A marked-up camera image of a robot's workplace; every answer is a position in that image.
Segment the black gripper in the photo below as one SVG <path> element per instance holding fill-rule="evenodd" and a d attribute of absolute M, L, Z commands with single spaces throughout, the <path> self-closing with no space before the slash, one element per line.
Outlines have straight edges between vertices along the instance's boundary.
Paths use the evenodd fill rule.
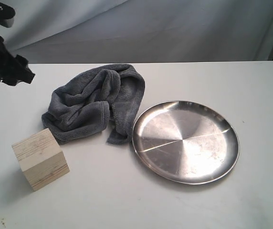
<path fill-rule="evenodd" d="M 0 36 L 0 81 L 9 86 L 16 86 L 20 82 L 30 84 L 35 74 L 28 66 L 29 61 L 20 55 L 11 55 L 3 42 Z"/>

